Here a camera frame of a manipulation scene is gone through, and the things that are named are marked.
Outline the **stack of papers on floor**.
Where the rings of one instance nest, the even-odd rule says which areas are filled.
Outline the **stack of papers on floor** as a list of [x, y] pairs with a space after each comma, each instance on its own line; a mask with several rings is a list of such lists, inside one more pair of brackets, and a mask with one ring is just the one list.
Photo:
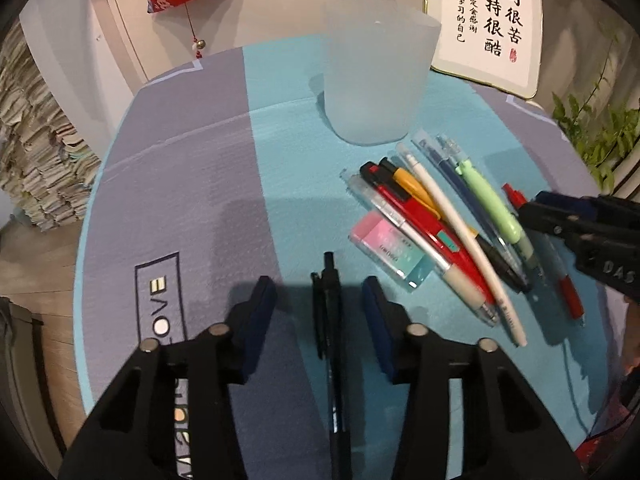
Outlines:
[[1, 189], [40, 230], [85, 218], [99, 157], [43, 79], [15, 22], [1, 44]]

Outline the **blue grey tablecloth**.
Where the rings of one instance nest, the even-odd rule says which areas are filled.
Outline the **blue grey tablecloth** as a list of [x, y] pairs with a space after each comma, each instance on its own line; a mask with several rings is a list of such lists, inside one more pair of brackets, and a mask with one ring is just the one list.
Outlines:
[[[316, 355], [310, 274], [334, 252], [348, 316], [355, 479], [389, 479], [407, 387], [388, 383], [359, 304], [378, 274], [413, 320], [445, 338], [495, 338], [571, 446], [582, 443], [620, 381], [622, 296], [571, 269], [586, 326], [553, 286], [512, 294], [528, 346], [480, 322], [440, 279], [409, 292], [348, 240], [366, 210], [343, 169], [393, 156], [395, 143], [339, 139], [323, 114], [321, 40], [253, 44], [193, 61], [143, 86], [96, 177], [78, 248], [74, 337], [89, 413], [140, 338], [192, 338], [222, 321], [261, 275], [282, 287], [257, 372], [231, 388], [251, 479], [329, 479], [326, 371]], [[540, 108], [495, 89], [428, 77], [419, 122], [449, 136], [492, 186], [597, 194], [582, 161]], [[604, 416], [598, 420], [608, 426]]]

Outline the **frosted plastic pen cup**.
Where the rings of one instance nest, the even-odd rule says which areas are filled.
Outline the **frosted plastic pen cup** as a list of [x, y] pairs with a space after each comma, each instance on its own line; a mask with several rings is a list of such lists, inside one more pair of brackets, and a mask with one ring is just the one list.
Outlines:
[[324, 112], [356, 145], [395, 142], [418, 116], [442, 24], [392, 0], [335, 0], [324, 9]]

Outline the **framed calligraphy sign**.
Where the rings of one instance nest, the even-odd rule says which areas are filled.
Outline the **framed calligraphy sign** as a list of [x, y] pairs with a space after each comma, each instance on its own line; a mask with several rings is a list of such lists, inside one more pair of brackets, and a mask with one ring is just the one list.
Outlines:
[[538, 89], [542, 0], [425, 0], [442, 25], [432, 67], [531, 99]]

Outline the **yellow black pen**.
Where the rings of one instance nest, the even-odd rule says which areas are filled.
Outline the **yellow black pen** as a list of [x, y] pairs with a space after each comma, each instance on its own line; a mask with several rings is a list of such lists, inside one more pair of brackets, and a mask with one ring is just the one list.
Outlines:
[[[390, 178], [398, 183], [421, 205], [425, 206], [431, 212], [434, 212], [434, 214], [436, 214], [439, 219], [442, 219], [443, 222], [447, 223], [448, 226], [452, 226], [449, 218], [442, 212], [439, 206], [436, 205], [430, 193], [427, 192], [422, 184], [416, 180], [408, 170], [396, 166], [387, 157], [383, 157], [378, 163], [378, 166], [383, 168], [384, 172]], [[494, 267], [498, 277], [516, 292], [529, 292], [530, 284], [528, 278], [526, 278], [524, 272], [518, 267], [518, 262], [500, 238], [491, 235], [489, 240], [486, 240], [486, 238], [476, 229], [472, 228], [472, 226], [468, 226], [468, 229], [475, 237], [480, 248], [483, 249], [483, 252]]]

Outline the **green potted plant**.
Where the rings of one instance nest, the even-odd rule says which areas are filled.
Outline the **green potted plant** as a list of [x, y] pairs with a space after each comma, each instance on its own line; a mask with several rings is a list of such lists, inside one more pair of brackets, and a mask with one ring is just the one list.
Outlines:
[[584, 96], [552, 93], [552, 119], [605, 195], [614, 194], [614, 166], [639, 143], [639, 105], [598, 103], [605, 90], [613, 89], [617, 44], [613, 35], [597, 77]]

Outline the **dark blue clear pen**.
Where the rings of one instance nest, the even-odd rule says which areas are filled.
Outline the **dark blue clear pen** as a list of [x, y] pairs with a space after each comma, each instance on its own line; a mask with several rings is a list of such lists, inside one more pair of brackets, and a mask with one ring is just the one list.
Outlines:
[[412, 143], [457, 192], [466, 208], [469, 209], [478, 225], [487, 235], [487, 237], [484, 237], [482, 234], [477, 234], [475, 239], [494, 267], [498, 277], [516, 292], [528, 292], [530, 284], [521, 263], [518, 262], [509, 243], [499, 233], [489, 214], [480, 204], [480, 200], [475, 197], [469, 185], [457, 173], [451, 156], [447, 155], [442, 146], [424, 130], [418, 131], [413, 136]]

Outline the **green highlighter pen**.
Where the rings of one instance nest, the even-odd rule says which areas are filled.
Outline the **green highlighter pen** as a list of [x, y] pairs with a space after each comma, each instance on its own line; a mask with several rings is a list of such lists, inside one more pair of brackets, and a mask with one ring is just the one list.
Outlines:
[[480, 204], [480, 208], [488, 215], [491, 225], [501, 238], [514, 247], [523, 263], [542, 275], [540, 263], [535, 255], [533, 244], [525, 233], [520, 222], [506, 206], [494, 187], [478, 170], [468, 155], [448, 136], [436, 136], [436, 141], [454, 165], [454, 172], [462, 179], [472, 196]]

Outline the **red pen with clear grip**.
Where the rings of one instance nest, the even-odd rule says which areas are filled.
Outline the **red pen with clear grip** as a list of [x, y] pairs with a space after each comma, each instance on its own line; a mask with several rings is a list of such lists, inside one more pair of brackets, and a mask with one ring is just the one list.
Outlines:
[[579, 322], [582, 327], [585, 327], [586, 318], [582, 300], [579, 298], [570, 274], [567, 272], [567, 268], [558, 250], [552, 243], [551, 237], [529, 228], [526, 228], [526, 231], [532, 234], [537, 243], [544, 248], [544, 253], [546, 254], [544, 262], [548, 264], [553, 283], [566, 304], [568, 314], [574, 321]]

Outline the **red black pen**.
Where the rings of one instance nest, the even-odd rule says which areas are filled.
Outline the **red black pen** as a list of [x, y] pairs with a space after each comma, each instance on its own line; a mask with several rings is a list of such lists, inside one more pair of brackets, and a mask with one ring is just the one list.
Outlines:
[[366, 162], [359, 169], [360, 176], [378, 191], [397, 212], [406, 218], [410, 226], [415, 228], [430, 244], [437, 249], [449, 263], [458, 266], [465, 275], [485, 295], [491, 307], [496, 300], [490, 291], [484, 276], [466, 248], [462, 245], [452, 229], [445, 226], [442, 220], [424, 207], [416, 198], [405, 190], [392, 176], [390, 170], [378, 166], [374, 162]]

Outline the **pink teal eraser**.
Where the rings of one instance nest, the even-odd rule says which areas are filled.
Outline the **pink teal eraser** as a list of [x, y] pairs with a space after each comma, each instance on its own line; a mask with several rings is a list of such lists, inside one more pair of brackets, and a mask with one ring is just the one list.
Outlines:
[[434, 270], [432, 259], [377, 211], [367, 212], [349, 240], [405, 290], [415, 290]]

